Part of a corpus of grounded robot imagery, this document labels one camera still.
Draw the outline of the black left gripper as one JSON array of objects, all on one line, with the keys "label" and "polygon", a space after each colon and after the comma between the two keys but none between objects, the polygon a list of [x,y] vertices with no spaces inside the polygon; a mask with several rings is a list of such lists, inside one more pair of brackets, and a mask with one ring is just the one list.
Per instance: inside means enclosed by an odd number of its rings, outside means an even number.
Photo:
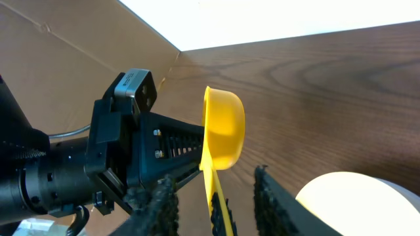
[{"label": "black left gripper", "polygon": [[165,186],[170,181],[179,190],[199,173],[204,127],[156,113],[143,113],[133,98],[118,98],[114,89],[125,73],[120,73],[101,99],[94,102],[85,156],[85,173],[98,188],[95,207],[109,214],[112,205],[131,213],[123,200],[127,194],[127,170],[136,159],[133,134],[139,129],[139,178],[144,187]]}]

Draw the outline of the yellow plastic measuring scoop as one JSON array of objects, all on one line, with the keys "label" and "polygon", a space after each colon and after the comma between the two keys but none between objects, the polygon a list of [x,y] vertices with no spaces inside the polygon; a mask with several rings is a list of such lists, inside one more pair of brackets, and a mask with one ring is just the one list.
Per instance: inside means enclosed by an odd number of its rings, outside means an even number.
[{"label": "yellow plastic measuring scoop", "polygon": [[231,168],[241,155],[245,138],[242,101],[233,92],[207,87],[202,124],[204,138],[199,169],[203,172],[212,230],[219,235],[233,235],[233,219],[217,172]]}]

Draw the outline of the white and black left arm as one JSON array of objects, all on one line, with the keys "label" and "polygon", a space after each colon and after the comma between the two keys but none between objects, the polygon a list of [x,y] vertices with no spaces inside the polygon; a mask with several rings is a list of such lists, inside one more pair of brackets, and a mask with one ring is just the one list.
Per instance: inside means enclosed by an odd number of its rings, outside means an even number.
[{"label": "white and black left arm", "polygon": [[131,189],[150,189],[167,174],[182,185],[198,172],[204,128],[152,113],[157,92],[147,70],[133,96],[117,96],[128,77],[120,73],[94,103],[88,136],[57,143],[30,125],[1,83],[2,224],[85,205],[132,213]]}]

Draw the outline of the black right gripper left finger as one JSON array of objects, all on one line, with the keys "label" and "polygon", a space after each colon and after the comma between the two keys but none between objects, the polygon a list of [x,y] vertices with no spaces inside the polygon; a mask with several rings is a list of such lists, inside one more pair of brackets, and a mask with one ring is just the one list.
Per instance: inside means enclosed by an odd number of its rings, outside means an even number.
[{"label": "black right gripper left finger", "polygon": [[152,189],[130,189],[124,199],[133,211],[111,236],[178,234],[179,199],[172,176],[158,180]]}]

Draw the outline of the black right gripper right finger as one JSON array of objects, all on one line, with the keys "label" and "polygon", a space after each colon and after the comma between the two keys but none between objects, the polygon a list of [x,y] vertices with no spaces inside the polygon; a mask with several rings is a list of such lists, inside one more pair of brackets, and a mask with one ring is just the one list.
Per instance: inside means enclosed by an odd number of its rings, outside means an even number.
[{"label": "black right gripper right finger", "polygon": [[266,172],[255,169],[255,220],[259,235],[334,236],[339,233],[302,204]]}]

